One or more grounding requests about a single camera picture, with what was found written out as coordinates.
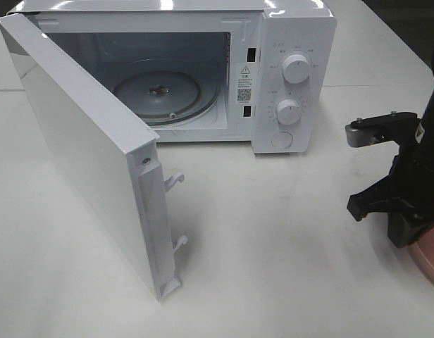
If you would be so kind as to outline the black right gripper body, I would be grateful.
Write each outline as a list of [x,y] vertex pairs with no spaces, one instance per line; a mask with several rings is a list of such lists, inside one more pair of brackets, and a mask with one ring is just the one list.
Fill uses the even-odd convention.
[[377,130],[378,143],[394,141],[399,153],[386,177],[407,205],[403,212],[387,214],[387,236],[397,247],[409,246],[434,227],[434,159],[425,158],[426,146],[415,133],[421,120],[415,113],[401,112],[357,119],[352,127]]

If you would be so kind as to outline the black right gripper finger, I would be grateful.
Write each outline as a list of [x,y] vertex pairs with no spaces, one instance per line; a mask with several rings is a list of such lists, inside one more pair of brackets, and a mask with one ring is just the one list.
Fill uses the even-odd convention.
[[347,210],[356,221],[361,221],[369,213],[403,212],[407,205],[395,191],[392,180],[384,177],[364,191],[351,195]]

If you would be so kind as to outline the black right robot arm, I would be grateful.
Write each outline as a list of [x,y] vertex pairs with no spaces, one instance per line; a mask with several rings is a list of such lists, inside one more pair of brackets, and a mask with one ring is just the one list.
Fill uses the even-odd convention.
[[[431,61],[434,77],[434,50]],[[417,242],[434,228],[434,90],[422,116],[391,112],[357,119],[345,127],[353,148],[393,141],[399,153],[383,179],[347,202],[360,221],[369,213],[387,214],[387,236],[397,247]]]

